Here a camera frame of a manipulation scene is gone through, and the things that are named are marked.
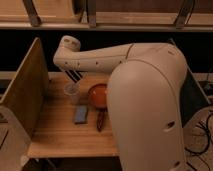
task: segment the plywood board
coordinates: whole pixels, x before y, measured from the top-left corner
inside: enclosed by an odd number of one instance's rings
[[[32,136],[48,83],[41,41],[36,38],[0,101],[0,113],[21,135]]]

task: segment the wooden panel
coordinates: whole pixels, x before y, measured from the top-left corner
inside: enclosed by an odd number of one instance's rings
[[[84,0],[33,0],[33,3],[43,22],[77,22]],[[0,0],[0,21],[28,21],[22,0]]]
[[[97,11],[176,13],[183,0],[97,0]],[[213,1],[196,1],[195,12],[213,13]]]
[[[174,23],[178,13],[97,12],[97,23],[107,24],[167,24]],[[192,14],[190,25],[213,25],[213,14]]]
[[[41,41],[36,38],[0,101],[0,112],[20,134],[33,134],[48,83]]]
[[[102,75],[85,76],[80,81],[80,104],[88,104],[88,89],[96,83],[106,82],[107,78]],[[76,106],[71,105],[69,97],[63,93],[66,83],[68,80],[64,74],[51,80],[28,156],[44,158],[118,155],[108,116],[103,131],[98,132],[98,111],[88,105],[87,124],[73,123]]]

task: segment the dark object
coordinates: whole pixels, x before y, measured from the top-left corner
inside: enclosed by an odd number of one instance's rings
[[[75,124],[87,123],[87,106],[79,105],[76,107],[74,123]]]
[[[29,20],[30,20],[30,24],[33,27],[38,27],[41,24],[41,19],[37,14],[33,1],[32,0],[23,0],[23,3],[26,8]]]
[[[183,28],[184,25],[188,23],[188,21],[191,17],[191,14],[194,10],[194,6],[195,6],[195,0],[184,0],[183,1],[182,7],[174,22],[174,25],[177,29]]]
[[[97,129],[102,130],[105,112],[107,108],[106,104],[106,84],[96,84],[89,89],[88,99],[91,105],[99,109],[98,119],[97,119]]]
[[[192,72],[188,70],[187,77],[180,92],[182,126],[184,127],[197,111],[210,104],[199,83],[193,78]]]

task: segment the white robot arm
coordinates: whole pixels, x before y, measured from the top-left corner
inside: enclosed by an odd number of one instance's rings
[[[77,52],[64,36],[54,63],[75,82],[78,71],[111,73],[107,107],[124,171],[186,171],[179,94],[183,54],[167,43],[133,43]]]

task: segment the metal bar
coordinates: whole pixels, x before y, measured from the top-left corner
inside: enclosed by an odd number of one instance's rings
[[[32,0],[23,0],[23,3],[25,6],[25,9],[27,11],[31,26],[33,26],[33,27],[40,26],[41,19],[37,14],[33,1]]]
[[[89,26],[96,27],[96,0],[87,0],[86,10]]]
[[[174,25],[177,29],[183,28],[191,17],[195,5],[195,0],[184,0]]]

